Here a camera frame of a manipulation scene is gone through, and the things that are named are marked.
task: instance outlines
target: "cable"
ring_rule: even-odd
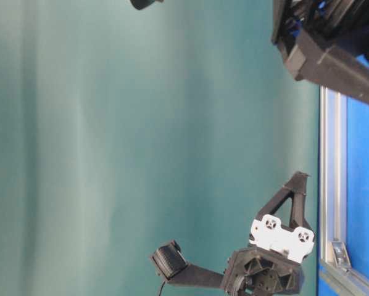
[[[157,294],[157,296],[161,296],[162,288],[164,288],[164,285],[165,285],[165,281],[162,282],[159,293]]]

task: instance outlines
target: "window frame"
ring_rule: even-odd
[[[320,270],[338,295],[368,296],[369,279],[334,262],[332,241],[346,244],[347,97],[320,88]]]

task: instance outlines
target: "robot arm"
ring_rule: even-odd
[[[163,284],[223,289],[230,296],[298,294],[304,281],[301,263],[312,251],[314,233],[304,218],[307,175],[297,172],[258,212],[249,245],[234,251],[224,274],[186,261],[173,240],[150,259]],[[273,214],[292,199],[289,226]]]
[[[131,0],[137,9],[162,0]],[[273,0],[272,43],[295,80],[369,104],[369,0]]]

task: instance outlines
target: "green fabric backdrop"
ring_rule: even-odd
[[[170,239],[223,271],[296,170],[316,229],[318,89],[271,29],[264,0],[0,0],[0,295],[155,295]]]

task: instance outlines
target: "metal bracket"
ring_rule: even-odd
[[[334,241],[330,242],[330,246],[333,248],[336,267],[344,270],[352,268],[345,244],[343,242]]]

